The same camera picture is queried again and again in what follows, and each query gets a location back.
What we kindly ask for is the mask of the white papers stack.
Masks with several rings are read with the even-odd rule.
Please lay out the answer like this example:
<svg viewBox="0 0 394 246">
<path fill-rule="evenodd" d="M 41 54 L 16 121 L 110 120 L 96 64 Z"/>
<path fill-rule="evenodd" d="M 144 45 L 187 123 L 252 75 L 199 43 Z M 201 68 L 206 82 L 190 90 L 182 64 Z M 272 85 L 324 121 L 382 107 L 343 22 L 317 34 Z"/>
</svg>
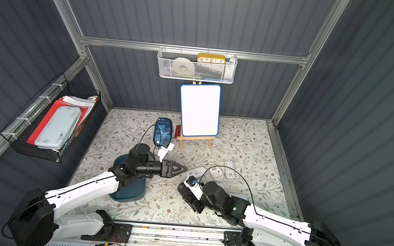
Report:
<svg viewBox="0 0 394 246">
<path fill-rule="evenodd" d="M 78 126 L 80 126 L 87 119 L 95 105 L 98 103 L 99 97 L 94 95 L 89 96 L 87 99 L 83 99 L 74 96 L 63 96 L 59 100 L 70 106 L 77 106 L 82 110 L 81 119 L 78 123 Z"/>
</svg>

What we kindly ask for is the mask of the yellow digital clock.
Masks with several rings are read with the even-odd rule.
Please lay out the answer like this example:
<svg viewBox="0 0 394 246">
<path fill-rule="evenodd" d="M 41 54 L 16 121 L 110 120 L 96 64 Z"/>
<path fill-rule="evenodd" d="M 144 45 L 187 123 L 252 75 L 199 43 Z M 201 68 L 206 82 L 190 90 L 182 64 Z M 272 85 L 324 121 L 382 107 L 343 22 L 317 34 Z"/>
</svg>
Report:
<svg viewBox="0 0 394 246">
<path fill-rule="evenodd" d="M 197 56 L 197 62 L 206 64 L 218 64 L 225 65 L 226 57 L 224 55 L 210 54 L 210 53 L 199 53 Z"/>
</svg>

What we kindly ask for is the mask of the long white mouse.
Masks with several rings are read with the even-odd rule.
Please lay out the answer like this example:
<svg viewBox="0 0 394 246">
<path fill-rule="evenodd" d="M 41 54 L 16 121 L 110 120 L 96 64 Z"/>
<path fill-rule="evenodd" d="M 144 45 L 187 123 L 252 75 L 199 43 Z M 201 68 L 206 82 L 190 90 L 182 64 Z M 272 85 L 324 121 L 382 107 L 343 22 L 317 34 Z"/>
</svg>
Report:
<svg viewBox="0 0 394 246">
<path fill-rule="evenodd" d="M 236 178 L 236 173 L 234 170 L 234 162 L 232 160 L 226 160 L 225 161 L 225 166 L 224 166 L 224 174 L 226 179 L 235 179 Z"/>
</svg>

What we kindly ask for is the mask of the white mouse with label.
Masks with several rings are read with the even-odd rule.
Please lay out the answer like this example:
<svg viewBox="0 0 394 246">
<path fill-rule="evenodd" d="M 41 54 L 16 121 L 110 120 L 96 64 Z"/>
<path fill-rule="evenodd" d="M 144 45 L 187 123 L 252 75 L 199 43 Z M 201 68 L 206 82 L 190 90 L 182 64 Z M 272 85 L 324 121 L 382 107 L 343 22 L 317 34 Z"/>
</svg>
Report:
<svg viewBox="0 0 394 246">
<path fill-rule="evenodd" d="M 221 171 L 219 166 L 214 166 L 211 167 L 208 171 L 208 173 L 211 175 L 211 177 L 214 179 L 214 181 L 222 181 L 225 177 L 224 173 Z"/>
</svg>

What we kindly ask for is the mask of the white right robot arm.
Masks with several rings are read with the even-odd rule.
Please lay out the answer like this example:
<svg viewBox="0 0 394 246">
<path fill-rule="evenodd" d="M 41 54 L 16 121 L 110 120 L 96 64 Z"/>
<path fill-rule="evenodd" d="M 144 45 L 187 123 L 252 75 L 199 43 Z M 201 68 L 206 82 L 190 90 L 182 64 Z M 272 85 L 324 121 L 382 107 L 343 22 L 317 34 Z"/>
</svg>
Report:
<svg viewBox="0 0 394 246">
<path fill-rule="evenodd" d="M 230 225 L 241 226 L 241 246 L 341 246 L 323 222 L 285 219 L 229 195 L 216 182 L 203 184 L 191 176 L 177 190 L 194 212 L 211 209 Z"/>
</svg>

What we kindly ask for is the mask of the white plastic tray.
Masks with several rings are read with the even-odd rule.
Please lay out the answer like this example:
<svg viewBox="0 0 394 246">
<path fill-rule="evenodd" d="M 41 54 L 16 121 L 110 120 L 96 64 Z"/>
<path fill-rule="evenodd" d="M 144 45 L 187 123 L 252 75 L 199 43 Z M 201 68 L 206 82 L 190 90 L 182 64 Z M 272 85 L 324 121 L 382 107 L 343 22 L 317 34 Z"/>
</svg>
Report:
<svg viewBox="0 0 394 246">
<path fill-rule="evenodd" d="M 40 149 L 60 150 L 70 137 L 81 117 L 81 109 L 75 106 L 59 106 L 34 141 Z"/>
</svg>

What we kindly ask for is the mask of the blue dinosaur pencil case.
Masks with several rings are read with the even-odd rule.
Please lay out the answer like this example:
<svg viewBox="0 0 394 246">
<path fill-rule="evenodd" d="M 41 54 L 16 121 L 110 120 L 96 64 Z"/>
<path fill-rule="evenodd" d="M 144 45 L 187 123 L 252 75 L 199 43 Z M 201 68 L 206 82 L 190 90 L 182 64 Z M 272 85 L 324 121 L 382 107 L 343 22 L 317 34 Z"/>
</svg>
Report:
<svg viewBox="0 0 394 246">
<path fill-rule="evenodd" d="M 160 117 L 157 119 L 154 128 L 153 142 L 160 147 L 165 141 L 172 141 L 173 125 L 171 119 Z"/>
</svg>

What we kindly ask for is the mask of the teal plastic storage box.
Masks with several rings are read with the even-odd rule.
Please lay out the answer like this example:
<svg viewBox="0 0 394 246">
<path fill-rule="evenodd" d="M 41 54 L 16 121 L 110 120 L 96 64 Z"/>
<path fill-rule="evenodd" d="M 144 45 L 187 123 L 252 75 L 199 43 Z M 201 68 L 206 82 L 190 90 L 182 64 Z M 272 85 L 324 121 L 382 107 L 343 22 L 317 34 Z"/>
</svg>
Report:
<svg viewBox="0 0 394 246">
<path fill-rule="evenodd" d="M 119 184 L 119 188 L 116 192 L 111 193 L 109 196 L 112 200 L 118 202 L 134 202 L 140 200 L 146 194 L 147 178 L 145 176 L 138 176 L 136 182 L 121 189 L 122 185 Z"/>
</svg>

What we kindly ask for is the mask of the red leather wallet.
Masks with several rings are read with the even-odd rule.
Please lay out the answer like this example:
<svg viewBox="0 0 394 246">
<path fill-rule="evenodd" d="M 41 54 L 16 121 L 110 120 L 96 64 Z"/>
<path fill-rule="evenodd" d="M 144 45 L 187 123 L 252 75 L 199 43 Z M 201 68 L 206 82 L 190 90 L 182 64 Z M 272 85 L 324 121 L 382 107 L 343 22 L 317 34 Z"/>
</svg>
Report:
<svg viewBox="0 0 394 246">
<path fill-rule="evenodd" d="M 175 139 L 177 139 L 181 136 L 181 132 L 182 132 L 181 125 L 177 125 L 176 130 L 175 130 L 175 134 L 174 134 Z"/>
</svg>

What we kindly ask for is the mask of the white tape roll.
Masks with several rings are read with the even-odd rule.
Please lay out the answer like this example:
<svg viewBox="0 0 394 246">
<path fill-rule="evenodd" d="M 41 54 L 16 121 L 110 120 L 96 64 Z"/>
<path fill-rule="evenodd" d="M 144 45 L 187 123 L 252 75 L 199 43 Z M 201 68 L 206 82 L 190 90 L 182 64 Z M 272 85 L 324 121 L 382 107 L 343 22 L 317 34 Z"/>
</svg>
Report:
<svg viewBox="0 0 394 246">
<path fill-rule="evenodd" d="M 192 76 L 195 74 L 194 63 L 182 57 L 172 60 L 171 69 L 175 75 Z"/>
</svg>

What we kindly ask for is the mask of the white board blue frame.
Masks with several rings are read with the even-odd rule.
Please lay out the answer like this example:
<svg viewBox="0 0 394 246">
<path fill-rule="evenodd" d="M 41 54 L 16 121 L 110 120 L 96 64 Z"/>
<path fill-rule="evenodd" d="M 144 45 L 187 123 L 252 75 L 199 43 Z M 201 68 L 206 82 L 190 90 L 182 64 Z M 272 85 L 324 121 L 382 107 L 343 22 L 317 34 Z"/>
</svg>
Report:
<svg viewBox="0 0 394 246">
<path fill-rule="evenodd" d="M 219 134 L 222 87 L 215 84 L 180 86 L 182 135 L 190 137 Z"/>
</svg>

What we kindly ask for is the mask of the wooden tabletop easel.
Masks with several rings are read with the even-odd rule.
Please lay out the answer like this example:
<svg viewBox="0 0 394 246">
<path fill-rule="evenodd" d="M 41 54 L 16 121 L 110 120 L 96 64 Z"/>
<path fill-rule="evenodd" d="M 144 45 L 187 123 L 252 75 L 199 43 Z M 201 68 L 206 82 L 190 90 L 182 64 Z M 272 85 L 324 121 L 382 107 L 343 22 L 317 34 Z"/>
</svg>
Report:
<svg viewBox="0 0 394 246">
<path fill-rule="evenodd" d="M 192 81 L 191 85 L 203 85 L 202 81 Z M 181 95 L 181 87 L 180 86 L 180 113 L 181 113 L 181 119 L 183 122 L 183 104 L 182 104 L 182 95 Z M 208 148 L 211 149 L 212 148 L 212 141 L 216 139 L 216 136 L 184 136 L 183 135 L 183 127 L 182 124 L 180 125 L 180 132 L 179 135 L 177 135 L 177 127 L 176 127 L 176 133 L 175 133 L 175 139 L 178 141 L 179 143 L 179 147 L 183 148 L 183 142 L 184 141 L 202 141 L 202 140 L 207 140 L 208 141 Z"/>
</svg>

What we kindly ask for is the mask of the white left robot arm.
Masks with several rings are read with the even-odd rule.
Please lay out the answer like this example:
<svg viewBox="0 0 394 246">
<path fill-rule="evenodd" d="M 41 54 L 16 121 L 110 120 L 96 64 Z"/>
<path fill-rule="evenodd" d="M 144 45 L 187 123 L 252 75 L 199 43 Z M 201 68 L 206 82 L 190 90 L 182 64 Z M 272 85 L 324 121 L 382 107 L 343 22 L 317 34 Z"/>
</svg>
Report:
<svg viewBox="0 0 394 246">
<path fill-rule="evenodd" d="M 45 246 L 51 240 L 73 236 L 87 241 L 117 241 L 120 234 L 104 210 L 67 221 L 61 218 L 93 199 L 125 190 L 140 177 L 174 178 L 186 171 L 187 167 L 172 160 L 156 160 L 150 147 L 140 143 L 123 163 L 94 178 L 46 192 L 40 188 L 29 191 L 4 226 L 17 246 Z"/>
</svg>

